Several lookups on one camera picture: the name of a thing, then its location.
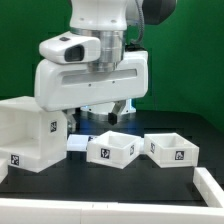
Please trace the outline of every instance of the white bin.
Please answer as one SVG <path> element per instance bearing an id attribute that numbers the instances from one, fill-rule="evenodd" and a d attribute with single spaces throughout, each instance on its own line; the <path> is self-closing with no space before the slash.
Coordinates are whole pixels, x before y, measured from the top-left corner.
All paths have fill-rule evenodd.
<path id="1" fill-rule="evenodd" d="M 34 98 L 0 102 L 0 158 L 33 172 L 66 156 L 67 120 L 62 112 L 45 112 Z"/>
<path id="2" fill-rule="evenodd" d="M 138 155 L 141 137 L 108 131 L 88 142 L 87 162 L 123 169 Z"/>
<path id="3" fill-rule="evenodd" d="M 199 148 L 176 133 L 146 134 L 147 154 L 160 167 L 197 166 Z"/>

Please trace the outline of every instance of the green background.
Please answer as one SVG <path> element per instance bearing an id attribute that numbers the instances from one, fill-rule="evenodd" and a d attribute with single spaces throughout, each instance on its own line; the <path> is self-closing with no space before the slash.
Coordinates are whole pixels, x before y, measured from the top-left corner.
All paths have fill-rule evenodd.
<path id="1" fill-rule="evenodd" d="M 70 15 L 66 0 L 0 0 L 0 100 L 33 96 L 38 45 L 66 32 Z M 224 132 L 223 41 L 224 0 L 179 0 L 164 23 L 146 26 L 151 82 L 137 109 L 197 113 Z"/>

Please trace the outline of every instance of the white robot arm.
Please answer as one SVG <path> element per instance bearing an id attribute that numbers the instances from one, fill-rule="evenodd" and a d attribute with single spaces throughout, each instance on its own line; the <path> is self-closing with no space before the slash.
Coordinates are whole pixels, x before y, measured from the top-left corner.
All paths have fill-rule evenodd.
<path id="1" fill-rule="evenodd" d="M 46 58 L 36 71 L 35 98 L 40 107 L 68 110 L 143 97 L 148 90 L 148 54 L 125 51 L 127 25 L 136 25 L 139 9 L 144 6 L 146 11 L 157 10 L 154 16 L 145 17 L 146 22 L 159 24 L 172 13 L 176 0 L 71 3 L 71 31 L 40 45 Z"/>

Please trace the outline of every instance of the white box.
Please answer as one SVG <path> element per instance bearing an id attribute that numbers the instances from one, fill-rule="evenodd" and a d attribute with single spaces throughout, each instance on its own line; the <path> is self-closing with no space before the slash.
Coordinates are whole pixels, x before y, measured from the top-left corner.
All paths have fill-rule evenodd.
<path id="1" fill-rule="evenodd" d="M 197 166 L 199 147 L 176 133 L 146 134 L 145 154 L 161 168 Z"/>
<path id="2" fill-rule="evenodd" d="M 67 142 L 67 151 L 86 152 L 89 141 L 97 138 L 93 135 L 69 135 Z"/>
<path id="3" fill-rule="evenodd" d="M 209 207 L 224 208 L 224 191 L 206 168 L 195 168 L 193 182 Z"/>
<path id="4" fill-rule="evenodd" d="M 207 186 L 218 184 L 205 168 L 195 169 Z M 21 224 L 223 224 L 224 209 L 195 206 L 0 199 L 1 223 Z"/>
<path id="5" fill-rule="evenodd" d="M 66 156 L 67 120 L 62 112 L 45 112 L 34 98 L 0 102 L 0 158 L 33 172 Z"/>
<path id="6" fill-rule="evenodd" d="M 138 155 L 141 137 L 108 131 L 87 145 L 87 162 L 123 169 Z"/>
<path id="7" fill-rule="evenodd" d="M 0 159 L 0 183 L 8 175 L 8 161 L 7 159 Z"/>

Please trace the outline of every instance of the black table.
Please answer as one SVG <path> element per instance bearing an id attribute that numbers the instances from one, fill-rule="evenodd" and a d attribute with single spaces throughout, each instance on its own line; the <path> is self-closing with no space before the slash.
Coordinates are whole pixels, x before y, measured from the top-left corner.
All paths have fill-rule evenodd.
<path id="1" fill-rule="evenodd" d="M 114 126 L 85 118 L 78 122 L 77 133 L 87 135 L 176 132 L 200 147 L 199 166 L 224 187 L 224 134 L 199 115 L 138 111 L 135 119 Z M 68 152 L 65 160 L 38 174 L 9 167 L 0 197 L 206 206 L 193 184 L 192 167 L 161 169 L 144 155 L 123 170 L 85 160 L 84 152 Z"/>

